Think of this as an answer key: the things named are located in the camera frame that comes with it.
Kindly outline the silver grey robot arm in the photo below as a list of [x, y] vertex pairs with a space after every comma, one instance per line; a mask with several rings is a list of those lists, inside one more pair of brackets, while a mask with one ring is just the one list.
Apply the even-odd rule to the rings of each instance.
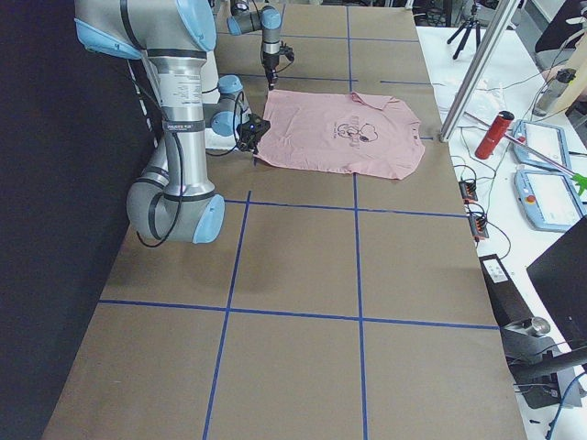
[[254, 11], [251, 11], [248, 1], [230, 1], [229, 10], [227, 28], [232, 36], [261, 32], [261, 65], [268, 88], [273, 90], [278, 81], [277, 68], [282, 56], [281, 13], [272, 5], [265, 5], [261, 9], [254, 6]]
[[161, 111], [162, 138], [131, 185], [127, 216], [141, 244], [210, 243], [225, 200], [206, 167], [206, 136], [256, 152], [270, 129], [252, 113], [235, 75], [216, 70], [216, 24], [206, 1], [77, 1], [77, 38], [90, 51], [143, 61], [147, 96]]

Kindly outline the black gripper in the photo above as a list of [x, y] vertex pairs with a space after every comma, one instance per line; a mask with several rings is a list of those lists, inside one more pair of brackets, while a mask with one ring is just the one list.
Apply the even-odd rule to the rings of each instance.
[[278, 78], [277, 67], [279, 65], [279, 54], [263, 51], [261, 53], [261, 64], [265, 72], [265, 77], [268, 80], [268, 87], [270, 90], [273, 90]]
[[258, 115], [248, 115], [248, 120], [238, 125], [237, 148], [240, 151], [257, 151], [261, 138], [270, 128], [268, 120]]

